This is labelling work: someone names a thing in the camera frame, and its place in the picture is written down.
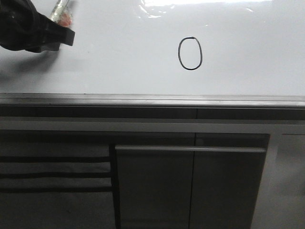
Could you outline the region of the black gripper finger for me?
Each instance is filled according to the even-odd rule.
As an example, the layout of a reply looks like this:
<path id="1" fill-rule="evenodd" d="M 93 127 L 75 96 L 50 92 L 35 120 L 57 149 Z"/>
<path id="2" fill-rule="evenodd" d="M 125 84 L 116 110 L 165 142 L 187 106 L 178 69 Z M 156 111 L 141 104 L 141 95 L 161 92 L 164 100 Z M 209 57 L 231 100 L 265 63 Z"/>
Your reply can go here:
<path id="1" fill-rule="evenodd" d="M 0 46 L 10 51 L 57 52 L 73 46 L 75 32 L 39 13 L 30 0 L 0 2 Z"/>

